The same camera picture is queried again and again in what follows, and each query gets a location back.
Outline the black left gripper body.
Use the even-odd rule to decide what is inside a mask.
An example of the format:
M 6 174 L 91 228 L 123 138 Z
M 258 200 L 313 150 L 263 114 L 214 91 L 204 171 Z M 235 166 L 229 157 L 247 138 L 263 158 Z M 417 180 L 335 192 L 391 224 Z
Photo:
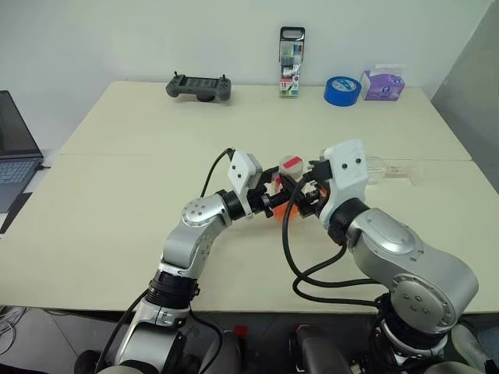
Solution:
M 266 185 L 258 185 L 255 189 L 248 191 L 248 203 L 252 213 L 265 213 L 266 218 L 273 217 L 272 196 L 267 191 Z

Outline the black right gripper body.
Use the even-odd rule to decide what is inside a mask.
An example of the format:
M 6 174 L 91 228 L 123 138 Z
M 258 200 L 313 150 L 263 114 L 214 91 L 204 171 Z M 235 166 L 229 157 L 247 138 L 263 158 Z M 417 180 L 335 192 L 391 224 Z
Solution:
M 318 182 L 313 182 L 310 185 L 310 190 L 303 191 L 298 194 L 298 203 L 306 201 L 313 205 L 313 214 L 316 217 L 320 216 L 320 212 L 324 208 L 330 197 L 330 189 L 327 186 L 321 185 Z

